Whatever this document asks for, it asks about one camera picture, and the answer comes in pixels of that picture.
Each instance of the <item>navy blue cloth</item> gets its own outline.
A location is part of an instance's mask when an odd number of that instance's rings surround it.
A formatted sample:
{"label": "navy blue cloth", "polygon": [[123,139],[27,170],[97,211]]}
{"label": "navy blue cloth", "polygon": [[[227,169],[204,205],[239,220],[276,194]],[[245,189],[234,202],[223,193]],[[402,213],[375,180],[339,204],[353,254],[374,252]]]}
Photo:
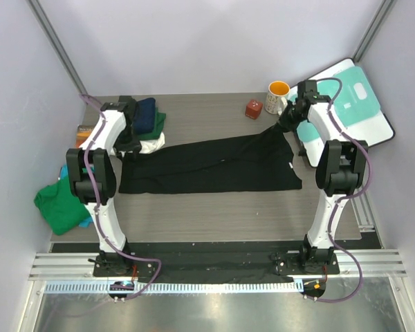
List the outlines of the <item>navy blue cloth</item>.
{"label": "navy blue cloth", "polygon": [[133,119],[136,134],[150,133],[155,125],[155,98],[146,98],[138,102],[138,110]]}

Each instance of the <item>white cloth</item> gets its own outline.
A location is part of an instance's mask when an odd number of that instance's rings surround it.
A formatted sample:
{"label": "white cloth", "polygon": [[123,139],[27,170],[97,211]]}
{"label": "white cloth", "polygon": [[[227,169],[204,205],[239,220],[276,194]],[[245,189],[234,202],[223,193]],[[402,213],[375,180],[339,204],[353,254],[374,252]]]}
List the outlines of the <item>white cloth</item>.
{"label": "white cloth", "polygon": [[161,132],[158,140],[141,140],[141,154],[151,154],[155,152],[165,144],[165,134]]}

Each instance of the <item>vertical metal pole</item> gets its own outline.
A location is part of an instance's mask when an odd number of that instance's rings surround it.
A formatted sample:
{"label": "vertical metal pole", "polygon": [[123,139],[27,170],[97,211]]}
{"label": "vertical metal pole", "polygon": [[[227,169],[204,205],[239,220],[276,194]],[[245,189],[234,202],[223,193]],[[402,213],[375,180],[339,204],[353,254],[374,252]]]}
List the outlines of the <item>vertical metal pole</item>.
{"label": "vertical metal pole", "polygon": [[389,277],[389,282],[406,331],[415,331],[414,294],[409,289],[409,278]]}
{"label": "vertical metal pole", "polygon": [[26,307],[21,317],[21,324],[18,332],[33,332],[37,323],[37,318],[42,307],[42,300],[46,282],[33,282],[26,301]]}
{"label": "vertical metal pole", "polygon": [[69,77],[72,79],[75,87],[80,93],[87,93],[86,88],[82,80],[80,79],[77,71],[72,64],[71,59],[69,59],[68,53],[64,50],[64,47],[57,36],[52,24],[49,22],[46,13],[44,12],[42,5],[40,5],[39,0],[26,0],[30,8],[33,10],[35,17],[46,33],[47,38],[49,39],[50,44],[54,48],[54,51],[57,53],[60,61],[63,64],[63,67],[68,72]]}
{"label": "vertical metal pole", "polygon": [[367,29],[365,35],[361,39],[361,42],[357,47],[357,51],[353,55],[353,61],[355,63],[359,62],[365,55],[368,47],[371,45],[372,41],[374,40],[374,37],[376,36],[376,33],[380,29],[387,15],[390,13],[390,10],[394,6],[395,2],[396,0],[383,0],[383,2],[381,3],[369,28]]}

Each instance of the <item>black cloth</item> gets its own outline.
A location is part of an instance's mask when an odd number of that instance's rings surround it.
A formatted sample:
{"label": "black cloth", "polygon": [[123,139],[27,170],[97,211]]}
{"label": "black cloth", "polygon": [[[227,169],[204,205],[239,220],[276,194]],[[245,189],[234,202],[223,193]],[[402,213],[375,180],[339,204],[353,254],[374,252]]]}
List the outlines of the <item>black cloth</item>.
{"label": "black cloth", "polygon": [[120,193],[266,192],[302,188],[293,152],[276,124],[257,135],[125,154]]}

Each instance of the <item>black mounting bracket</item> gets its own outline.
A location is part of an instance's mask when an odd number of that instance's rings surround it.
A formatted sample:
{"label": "black mounting bracket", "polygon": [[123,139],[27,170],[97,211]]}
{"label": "black mounting bracket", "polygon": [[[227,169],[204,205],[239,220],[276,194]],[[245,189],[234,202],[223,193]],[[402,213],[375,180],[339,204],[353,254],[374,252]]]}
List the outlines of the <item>black mounting bracket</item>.
{"label": "black mounting bracket", "polygon": [[118,98],[118,102],[106,102],[102,106],[102,111],[116,110],[124,114],[126,120],[126,127],[118,135],[114,144],[116,151],[133,151],[138,153],[141,150],[141,143],[137,137],[137,134],[133,128],[133,122],[135,122],[138,114],[141,112],[140,107],[135,99],[130,95],[121,95]]}
{"label": "black mounting bracket", "polygon": [[326,291],[326,279],[304,279],[303,295],[321,297]]}
{"label": "black mounting bracket", "polygon": [[[367,151],[365,140],[358,143]],[[366,158],[352,142],[328,140],[315,172],[315,181],[327,196],[352,195],[362,185]]]}
{"label": "black mounting bracket", "polygon": [[284,133],[295,131],[302,121],[307,120],[311,105],[331,101],[328,95],[320,95],[315,80],[301,81],[297,87],[298,97],[295,99],[295,104],[289,100],[277,121]]}
{"label": "black mounting bracket", "polygon": [[[125,254],[130,255],[131,250],[126,241],[122,250]],[[94,263],[94,277],[127,277],[132,275],[133,262],[116,252],[100,251],[94,259],[89,259]]]}
{"label": "black mounting bracket", "polygon": [[318,249],[311,247],[307,235],[298,251],[273,254],[276,274],[287,275],[339,275],[337,257],[333,247]]}
{"label": "black mounting bracket", "polygon": [[[114,197],[117,190],[117,180],[111,160],[104,149],[91,150],[88,160],[90,164],[93,164],[93,174],[97,182],[100,200],[103,205],[106,205],[107,201]],[[83,204],[95,203],[94,189],[84,166],[84,150],[69,149],[66,152],[66,164],[72,195],[78,197]]]}

